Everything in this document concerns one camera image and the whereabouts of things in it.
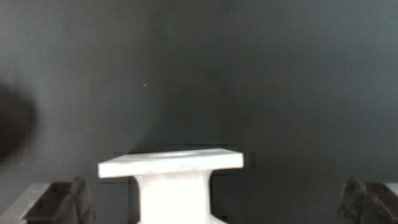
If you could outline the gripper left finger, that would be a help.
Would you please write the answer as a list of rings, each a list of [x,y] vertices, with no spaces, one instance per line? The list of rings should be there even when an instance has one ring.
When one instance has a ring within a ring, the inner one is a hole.
[[[96,224],[86,179],[54,182],[25,215],[27,224]]]

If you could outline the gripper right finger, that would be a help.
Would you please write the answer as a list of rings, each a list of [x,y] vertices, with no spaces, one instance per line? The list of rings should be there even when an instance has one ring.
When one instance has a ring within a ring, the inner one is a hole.
[[[348,178],[338,224],[398,224],[398,182],[363,182]]]

